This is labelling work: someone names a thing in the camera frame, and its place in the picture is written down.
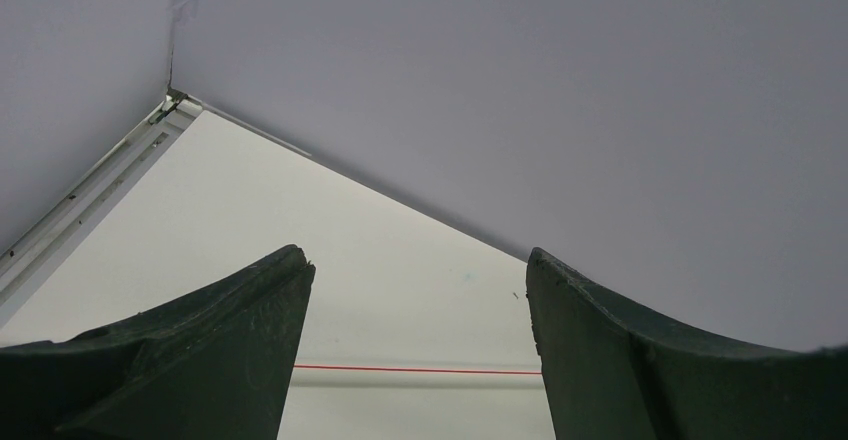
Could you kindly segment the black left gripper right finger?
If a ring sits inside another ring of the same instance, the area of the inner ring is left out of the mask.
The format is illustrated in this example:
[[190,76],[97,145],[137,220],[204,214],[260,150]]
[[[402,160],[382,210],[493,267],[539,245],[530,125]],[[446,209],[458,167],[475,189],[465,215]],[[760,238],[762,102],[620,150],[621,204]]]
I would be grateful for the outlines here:
[[847,350],[714,334],[531,252],[532,333],[559,439],[843,439]]

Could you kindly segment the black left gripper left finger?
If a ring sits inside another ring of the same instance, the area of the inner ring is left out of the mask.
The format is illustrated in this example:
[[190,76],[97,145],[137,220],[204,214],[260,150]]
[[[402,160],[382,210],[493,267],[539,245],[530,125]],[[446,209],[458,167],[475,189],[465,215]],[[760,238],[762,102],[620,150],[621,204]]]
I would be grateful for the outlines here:
[[64,342],[1,351],[5,439],[274,439],[316,269],[285,246]]

